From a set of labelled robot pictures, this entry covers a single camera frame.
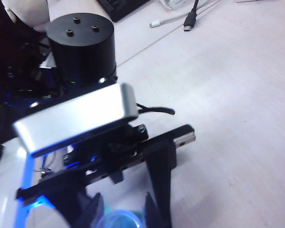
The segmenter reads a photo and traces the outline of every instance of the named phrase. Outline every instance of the white usb cable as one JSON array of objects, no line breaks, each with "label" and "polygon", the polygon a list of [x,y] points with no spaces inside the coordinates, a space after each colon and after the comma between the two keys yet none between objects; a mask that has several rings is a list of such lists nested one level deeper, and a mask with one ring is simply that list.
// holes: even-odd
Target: white usb cable
[{"label": "white usb cable", "polygon": [[[201,7],[197,10],[196,14],[199,15],[203,12],[205,12],[206,10],[210,9],[212,6],[216,5],[217,3],[219,3],[220,1],[222,0],[217,0],[213,3],[210,3],[204,7]],[[165,20],[155,20],[153,22],[150,23],[150,27],[151,28],[155,28],[155,27],[158,27],[158,26],[161,26],[161,25],[164,25],[164,24],[167,24],[167,23],[170,23],[172,21],[175,21],[175,20],[179,20],[181,18],[184,18],[188,15],[188,13],[184,13],[184,14],[181,14],[181,15],[178,15],[176,17],[173,17],[173,18],[169,18],[169,19],[165,19]]]}]

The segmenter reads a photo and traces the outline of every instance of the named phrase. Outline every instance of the white cloth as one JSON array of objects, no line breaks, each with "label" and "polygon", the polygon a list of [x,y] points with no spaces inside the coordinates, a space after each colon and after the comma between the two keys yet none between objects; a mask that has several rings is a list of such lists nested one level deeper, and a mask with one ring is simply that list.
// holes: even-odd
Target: white cloth
[{"label": "white cloth", "polygon": [[17,15],[34,30],[43,32],[49,23],[48,4],[46,0],[2,0],[5,10],[15,23]]}]

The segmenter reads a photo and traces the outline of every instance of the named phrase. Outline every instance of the screw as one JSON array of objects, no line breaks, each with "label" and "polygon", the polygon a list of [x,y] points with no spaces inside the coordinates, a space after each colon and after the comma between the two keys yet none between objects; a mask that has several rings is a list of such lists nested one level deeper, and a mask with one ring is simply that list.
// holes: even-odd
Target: screw
[{"label": "screw", "polygon": [[70,29],[66,31],[66,34],[67,34],[68,37],[74,36],[74,32],[72,30],[70,30]]},{"label": "screw", "polygon": [[146,130],[146,127],[145,127],[144,125],[140,125],[140,126],[138,127],[138,131],[139,131],[140,133],[143,133],[145,130]]},{"label": "screw", "polygon": [[93,25],[92,29],[94,32],[99,32],[99,27],[97,25]]},{"label": "screw", "polygon": [[80,19],[78,17],[74,17],[73,21],[75,24],[79,24],[80,23]]}]

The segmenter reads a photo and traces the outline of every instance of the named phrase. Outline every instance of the cable connector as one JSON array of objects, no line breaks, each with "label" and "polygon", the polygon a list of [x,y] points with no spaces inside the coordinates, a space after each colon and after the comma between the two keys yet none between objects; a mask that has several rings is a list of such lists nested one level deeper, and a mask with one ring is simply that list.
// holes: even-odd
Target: cable connector
[{"label": "cable connector", "polygon": [[196,22],[196,12],[190,12],[188,14],[188,16],[186,17],[185,19],[185,22],[184,22],[184,31],[185,32],[188,32],[188,31],[191,31],[191,29],[194,27],[195,25],[195,22]]}]

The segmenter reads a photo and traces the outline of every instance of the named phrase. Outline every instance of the usb cable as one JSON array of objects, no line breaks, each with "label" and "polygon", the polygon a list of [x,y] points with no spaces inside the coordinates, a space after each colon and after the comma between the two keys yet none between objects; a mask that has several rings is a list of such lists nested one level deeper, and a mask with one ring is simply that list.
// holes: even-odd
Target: usb cable
[{"label": "usb cable", "polygon": [[195,0],[193,8],[190,13],[188,13],[185,22],[184,22],[184,31],[188,32],[194,27],[196,22],[196,9],[198,7],[199,0]]},{"label": "usb cable", "polygon": [[[210,3],[206,6],[202,6],[202,7],[199,7],[199,9],[197,10],[196,12],[196,15],[198,16],[199,14],[205,12],[206,10],[210,9],[212,6],[216,5],[217,3],[219,3],[220,1],[222,0],[217,0],[213,3]],[[155,27],[158,27],[158,26],[162,26],[164,24],[168,24],[170,22],[173,22],[173,21],[176,21],[176,20],[179,20],[181,18],[184,18],[185,16],[188,16],[191,12],[189,13],[185,13],[185,14],[181,14],[181,15],[178,15],[176,17],[173,17],[173,18],[169,18],[169,19],[164,19],[164,20],[155,20],[155,21],[152,21],[150,23],[150,28],[155,28]]]}]

